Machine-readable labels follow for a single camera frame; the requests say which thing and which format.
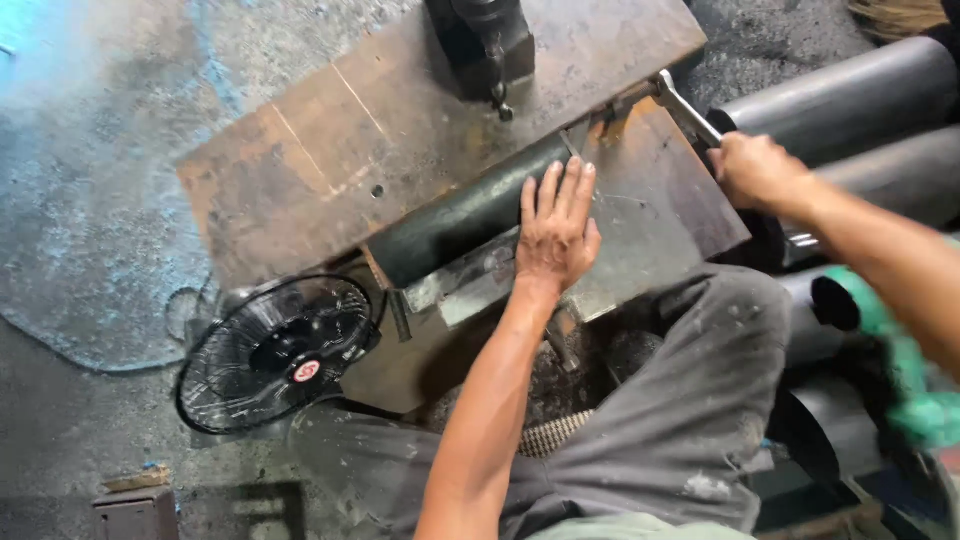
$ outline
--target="electric fan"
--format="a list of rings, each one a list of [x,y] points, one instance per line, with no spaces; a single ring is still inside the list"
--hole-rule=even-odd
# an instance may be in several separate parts
[[[360,283],[329,274],[267,283],[191,349],[177,411],[208,434],[265,426],[338,392],[340,377],[378,340]]]

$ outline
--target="blue paint stain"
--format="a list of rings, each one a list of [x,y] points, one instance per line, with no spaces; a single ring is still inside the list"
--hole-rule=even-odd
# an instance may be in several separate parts
[[[243,115],[243,99],[240,92],[230,80],[230,68],[226,67],[218,58],[217,50],[210,38],[210,29],[207,21],[209,7],[206,0],[189,0],[188,14],[193,22],[193,33],[197,40],[197,48],[204,57],[204,64],[200,68],[200,75],[213,86],[220,103],[234,118]]]

